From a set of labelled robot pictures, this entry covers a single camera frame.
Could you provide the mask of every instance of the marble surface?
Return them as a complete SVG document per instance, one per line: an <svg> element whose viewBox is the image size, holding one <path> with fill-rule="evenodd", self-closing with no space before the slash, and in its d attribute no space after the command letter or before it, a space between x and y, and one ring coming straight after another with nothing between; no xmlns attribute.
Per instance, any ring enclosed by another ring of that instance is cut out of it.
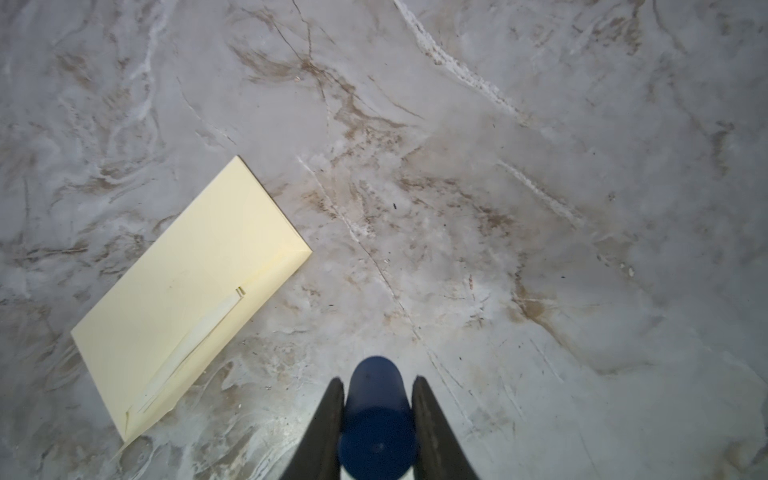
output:
<svg viewBox="0 0 768 480"><path fill-rule="evenodd" d="M766 474L765 2L0 5L0 478L277 478L376 354L482 478ZM235 154L314 254L118 454L69 331Z"/></svg>

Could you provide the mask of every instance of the torn envelope opening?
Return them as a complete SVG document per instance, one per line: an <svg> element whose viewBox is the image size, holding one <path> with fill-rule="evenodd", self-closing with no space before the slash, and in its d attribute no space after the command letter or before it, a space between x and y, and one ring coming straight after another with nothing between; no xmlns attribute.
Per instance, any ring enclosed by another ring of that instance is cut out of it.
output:
<svg viewBox="0 0 768 480"><path fill-rule="evenodd" d="M235 157L72 330L124 446L311 253Z"/></svg>

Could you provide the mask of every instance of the blue object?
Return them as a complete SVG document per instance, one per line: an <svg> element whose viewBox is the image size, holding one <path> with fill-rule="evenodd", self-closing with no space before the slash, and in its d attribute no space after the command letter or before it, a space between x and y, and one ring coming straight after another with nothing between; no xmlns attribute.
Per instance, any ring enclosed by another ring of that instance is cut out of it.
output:
<svg viewBox="0 0 768 480"><path fill-rule="evenodd" d="M400 371L382 356L363 360L349 382L339 462L356 480L396 480L418 451Z"/></svg>

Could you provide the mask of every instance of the yellow paper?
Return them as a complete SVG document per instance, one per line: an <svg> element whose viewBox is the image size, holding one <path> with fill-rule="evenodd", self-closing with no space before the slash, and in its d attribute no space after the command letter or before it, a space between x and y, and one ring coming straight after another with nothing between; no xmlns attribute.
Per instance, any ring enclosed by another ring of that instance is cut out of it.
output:
<svg viewBox="0 0 768 480"><path fill-rule="evenodd" d="M72 330L126 445L311 253L235 157Z"/></svg>

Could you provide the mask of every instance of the cream paper envelope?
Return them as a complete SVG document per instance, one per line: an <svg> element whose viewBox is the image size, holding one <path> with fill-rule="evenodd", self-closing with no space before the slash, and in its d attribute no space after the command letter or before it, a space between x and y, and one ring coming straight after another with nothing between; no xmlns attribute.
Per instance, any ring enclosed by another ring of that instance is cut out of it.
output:
<svg viewBox="0 0 768 480"><path fill-rule="evenodd" d="M235 157L72 330L125 445L311 253Z"/></svg>

